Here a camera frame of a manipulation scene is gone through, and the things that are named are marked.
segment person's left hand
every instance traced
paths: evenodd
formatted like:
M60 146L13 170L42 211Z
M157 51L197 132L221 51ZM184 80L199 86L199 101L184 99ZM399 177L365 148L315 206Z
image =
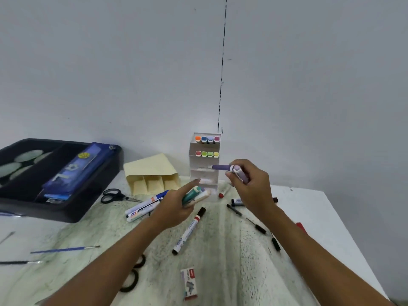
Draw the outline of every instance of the person's left hand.
M162 231L179 225L185 221L193 212L194 206L184 208L181 200L194 186L197 186L200 179L192 180L178 190L169 190L164 199L159 203L150 216L152 221L161 228Z

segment table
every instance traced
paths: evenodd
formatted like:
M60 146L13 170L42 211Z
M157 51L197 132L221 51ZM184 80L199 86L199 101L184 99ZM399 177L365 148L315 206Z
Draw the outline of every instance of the table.
M181 181L186 183L188 177L181 177ZM123 171L109 188L129 192ZM272 193L293 221L302 222L310 236L386 296L323 192L272 186ZM235 189L222 200L197 204L185 222L155 239L145 251L146 264L139 269L136 288L130 293L118 293L112 305L318 305L285 251L275 251L270 233L262 235L248 221L226 208L231 198L238 198ZM0 240L10 231L16 231L0 244L1 260L48 261L23 267L1 267L1 305L33 305L55 292L140 222L125 221L124 211L132 205L132 202L104 205L97 201L75 224L33 218L1 219ZM207 209L206 214L181 252L172 255L172 248L201 206ZM264 226L246 208L240 210ZM29 254L40 249L93 245L101 247ZM192 266L195 268L198 299L183 302L180 270Z

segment wall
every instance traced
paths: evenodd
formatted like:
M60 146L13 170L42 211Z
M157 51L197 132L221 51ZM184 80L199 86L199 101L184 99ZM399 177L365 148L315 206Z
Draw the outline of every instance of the wall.
M222 161L325 191L408 298L407 2L227 0L221 68L225 0L1 0L0 147L117 143L188 174L191 134L218 129L222 70Z
M1 147L27 137L164 152L188 174L218 126L225 0L1 0Z
M323 190L385 292L408 298L408 0L228 0L227 160Z

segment hand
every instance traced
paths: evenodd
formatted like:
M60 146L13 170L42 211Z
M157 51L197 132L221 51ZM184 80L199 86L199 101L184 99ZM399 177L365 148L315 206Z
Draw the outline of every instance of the hand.
M184 195L186 195L194 186L197 186L199 182L200 179L196 179L182 186L178 190L169 190L167 192L164 199L150 216L151 220L155 221L162 231L179 225L190 216L194 210L194 206L185 208L182 206L181 200Z
M239 165L249 179L249 183L244 185L242 181L231 172L226 172L226 176L231 180L232 186L237 189L244 205L259 219L276 207L273 203L271 185L267 172L260 170L249 160L234 160L231 165Z

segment small red and white box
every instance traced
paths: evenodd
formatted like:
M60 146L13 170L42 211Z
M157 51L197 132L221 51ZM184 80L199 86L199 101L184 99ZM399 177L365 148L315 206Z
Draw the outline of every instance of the small red and white box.
M186 268L180 271L184 282L184 300L197 298L197 285L195 282L194 267Z

